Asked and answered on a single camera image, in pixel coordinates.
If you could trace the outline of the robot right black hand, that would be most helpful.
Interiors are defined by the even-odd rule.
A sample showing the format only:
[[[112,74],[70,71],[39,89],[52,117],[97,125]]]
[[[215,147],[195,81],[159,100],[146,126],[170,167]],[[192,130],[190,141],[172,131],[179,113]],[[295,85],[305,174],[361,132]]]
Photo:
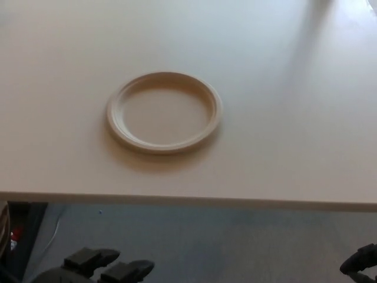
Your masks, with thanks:
[[[376,266],[376,244],[359,248],[339,268],[340,272],[347,275],[354,282],[376,283],[376,277],[371,278],[362,273],[367,268]]]

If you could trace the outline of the robot left black hand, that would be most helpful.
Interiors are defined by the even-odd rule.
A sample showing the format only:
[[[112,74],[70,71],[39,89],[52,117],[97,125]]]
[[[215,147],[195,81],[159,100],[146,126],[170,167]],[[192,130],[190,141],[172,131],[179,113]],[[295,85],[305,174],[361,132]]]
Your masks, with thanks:
[[[114,249],[82,248],[66,257],[63,264],[37,275],[34,283],[92,283],[94,271],[105,268],[120,256]],[[143,282],[144,278],[154,269],[155,263],[146,259],[119,262],[100,275],[98,282],[103,283],[135,283]]]

